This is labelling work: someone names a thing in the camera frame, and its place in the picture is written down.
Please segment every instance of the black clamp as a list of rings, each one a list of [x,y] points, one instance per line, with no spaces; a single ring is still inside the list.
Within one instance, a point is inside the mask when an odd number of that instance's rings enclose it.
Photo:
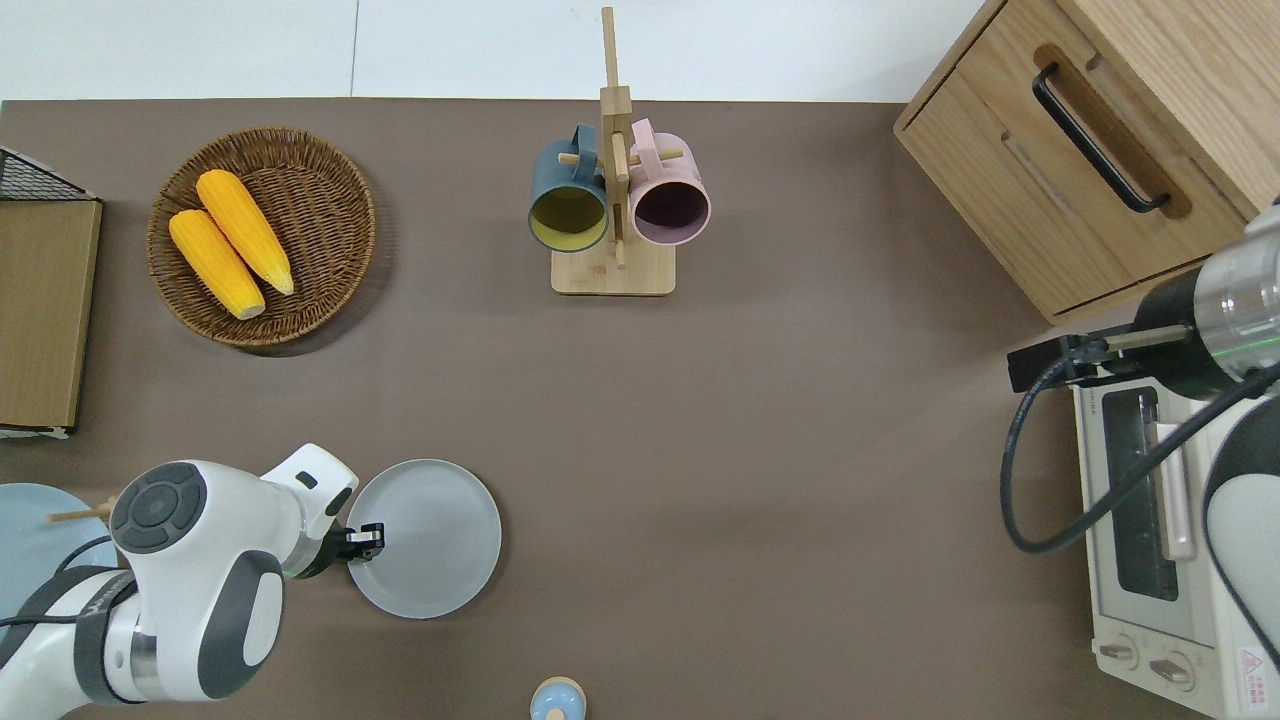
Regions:
[[[367,562],[378,557],[384,547],[387,547],[387,541],[381,523],[366,523],[360,527],[360,530],[343,528],[334,523],[333,528],[325,533],[324,539],[320,541],[316,559],[296,578],[314,578],[338,561]]]

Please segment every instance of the white floor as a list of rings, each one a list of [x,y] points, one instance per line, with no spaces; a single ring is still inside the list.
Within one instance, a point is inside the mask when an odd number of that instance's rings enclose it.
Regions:
[[[600,4],[0,0],[0,100],[594,99]],[[904,101],[980,4],[613,0],[621,82],[636,99]]]

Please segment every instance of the wire basket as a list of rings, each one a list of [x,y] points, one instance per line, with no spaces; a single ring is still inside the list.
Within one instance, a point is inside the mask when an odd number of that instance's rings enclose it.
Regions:
[[[0,147],[0,200],[97,200],[36,160]]]
[[[296,292],[255,278],[266,310],[238,320],[200,282],[169,236],[169,218],[200,208],[205,170],[234,173],[266,215],[289,259]],[[294,128],[253,128],[192,155],[160,191],[147,225],[147,264],[156,290],[184,325],[237,347],[297,340],[333,318],[356,292],[374,252],[374,201],[360,169],[319,137]]]

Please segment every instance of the yellow corn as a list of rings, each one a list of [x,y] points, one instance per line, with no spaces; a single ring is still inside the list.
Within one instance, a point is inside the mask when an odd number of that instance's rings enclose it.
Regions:
[[[282,295],[293,295],[289,259],[244,183],[227,170],[207,170],[196,192],[250,269]]]
[[[183,210],[169,218],[169,236],[209,292],[241,320],[262,314],[262,291],[209,213]]]

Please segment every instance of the oven door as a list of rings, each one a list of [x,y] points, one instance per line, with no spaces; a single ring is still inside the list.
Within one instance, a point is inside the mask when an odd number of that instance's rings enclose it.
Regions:
[[[1085,506],[1202,404],[1151,379],[1076,393]],[[1208,552],[1201,502],[1212,452],[1193,437],[1091,532],[1096,610],[1212,647]]]

